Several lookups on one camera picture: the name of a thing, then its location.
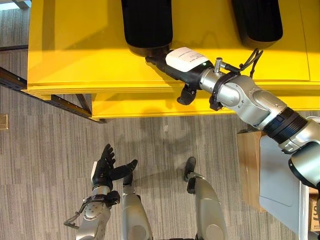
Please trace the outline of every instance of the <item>black cable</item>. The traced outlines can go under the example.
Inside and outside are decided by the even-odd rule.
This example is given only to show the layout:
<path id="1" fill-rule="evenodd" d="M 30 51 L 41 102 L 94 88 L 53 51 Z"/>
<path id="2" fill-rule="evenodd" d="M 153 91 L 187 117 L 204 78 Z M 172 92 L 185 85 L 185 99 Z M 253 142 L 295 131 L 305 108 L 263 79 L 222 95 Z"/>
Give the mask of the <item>black cable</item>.
<path id="1" fill-rule="evenodd" d="M 254 72 L 255 72 L 255 67 L 257 65 L 257 62 L 259 60 L 259 58 L 261 57 L 261 55 L 264 53 L 263 50 L 259 51 L 258 48 L 256 48 L 255 50 L 253 50 L 253 52 L 251 53 L 250 57 L 245 61 L 244 64 L 240 64 L 239 67 L 239 73 L 242 72 L 243 70 L 245 70 L 247 67 L 249 67 L 251 64 L 252 65 L 252 69 L 250 71 L 250 78 L 253 78 Z"/>

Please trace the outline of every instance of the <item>yellow table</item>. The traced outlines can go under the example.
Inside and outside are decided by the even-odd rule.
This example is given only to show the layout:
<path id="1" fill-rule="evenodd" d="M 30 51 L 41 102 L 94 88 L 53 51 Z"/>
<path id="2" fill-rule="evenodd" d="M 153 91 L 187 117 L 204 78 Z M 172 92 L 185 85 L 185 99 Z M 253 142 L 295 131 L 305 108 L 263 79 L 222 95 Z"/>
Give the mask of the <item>yellow table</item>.
<path id="1" fill-rule="evenodd" d="M 251 53 L 238 36 L 230 0 L 173 0 L 172 48 L 186 46 L 232 65 Z M 298 0 L 280 0 L 283 37 L 267 48 L 254 78 L 267 86 L 310 81 Z M 172 92 L 181 84 L 155 71 L 127 47 L 119 0 L 34 0 L 30 18 L 28 92 Z"/>
<path id="2" fill-rule="evenodd" d="M 256 83 L 296 110 L 320 110 L 319 5 L 279 0 L 283 37 L 265 49 L 255 68 Z M 173 49 L 189 47 L 234 66 L 252 52 L 241 45 L 231 0 L 172 0 L 172 20 Z M 183 84 L 130 52 L 120 0 L 34 0 L 27 80 L 25 91 L 44 100 L 91 93 L 94 119 L 230 113 L 210 110 L 204 92 L 190 106 L 177 105 Z"/>

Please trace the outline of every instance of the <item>cardboard box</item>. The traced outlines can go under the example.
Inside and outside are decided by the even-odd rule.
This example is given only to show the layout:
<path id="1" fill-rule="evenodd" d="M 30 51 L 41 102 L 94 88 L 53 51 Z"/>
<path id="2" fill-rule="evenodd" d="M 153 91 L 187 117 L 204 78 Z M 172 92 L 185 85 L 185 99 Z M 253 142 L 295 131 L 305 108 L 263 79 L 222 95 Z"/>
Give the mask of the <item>cardboard box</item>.
<path id="1" fill-rule="evenodd" d="M 260 206 L 260 138 L 265 135 L 261 131 L 251 131 L 237 134 L 238 160 L 242 197 L 244 201 L 263 213 L 266 210 Z"/>
<path id="2" fill-rule="evenodd" d="M 312 187 L 309 187 L 309 194 L 318 194 L 318 190 Z"/>
<path id="3" fill-rule="evenodd" d="M 317 195 L 309 197 L 309 230 L 311 232 L 320 231 L 320 217 L 317 214 Z"/>

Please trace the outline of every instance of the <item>white label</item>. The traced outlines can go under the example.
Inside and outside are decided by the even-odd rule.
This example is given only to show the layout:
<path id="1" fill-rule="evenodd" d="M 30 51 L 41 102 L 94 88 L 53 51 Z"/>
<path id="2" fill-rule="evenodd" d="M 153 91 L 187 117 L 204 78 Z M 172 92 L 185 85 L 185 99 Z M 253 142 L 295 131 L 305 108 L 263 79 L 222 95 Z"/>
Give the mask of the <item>white label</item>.
<path id="1" fill-rule="evenodd" d="M 165 61 L 170 67 L 185 73 L 208 61 L 208 58 L 190 48 L 180 47 L 170 52 Z"/>
<path id="2" fill-rule="evenodd" d="M 92 178 L 95 175 L 95 171 L 96 171 L 96 168 L 97 168 L 97 163 L 98 163 L 97 161 L 93 162 L 93 167 L 92 167 L 92 171 L 91 171 L 91 183 L 92 183 Z"/>

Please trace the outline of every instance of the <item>robotic arm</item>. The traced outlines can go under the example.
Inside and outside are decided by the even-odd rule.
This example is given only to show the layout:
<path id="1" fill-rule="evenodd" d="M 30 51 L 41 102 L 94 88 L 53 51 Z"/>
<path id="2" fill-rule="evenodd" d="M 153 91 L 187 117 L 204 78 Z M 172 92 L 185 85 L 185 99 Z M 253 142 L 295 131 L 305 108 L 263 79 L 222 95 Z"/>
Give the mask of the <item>robotic arm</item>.
<path id="1" fill-rule="evenodd" d="M 185 86 L 177 101 L 189 105 L 197 90 L 211 94 L 210 108 L 226 107 L 245 123 L 264 131 L 285 154 L 291 154 L 289 167 L 304 185 L 320 191 L 320 124 L 306 120 L 272 93 L 258 87 L 252 79 L 255 65 L 263 51 L 255 49 L 239 68 L 218 57 L 213 65 L 205 56 L 187 47 L 165 56 L 149 57 L 148 63 Z M 249 76 L 241 71 L 252 64 Z M 229 73 L 220 71 L 223 68 Z"/>
<path id="2" fill-rule="evenodd" d="M 76 240 L 104 240 L 110 209 L 120 202 L 120 195 L 112 191 L 113 181 L 130 175 L 138 164 L 133 160 L 127 165 L 114 168 L 115 154 L 110 144 L 103 150 L 101 159 L 95 161 L 91 172 L 92 196 L 83 199 L 82 206 L 64 225 L 77 229 Z M 80 226 L 74 221 L 83 212 Z"/>

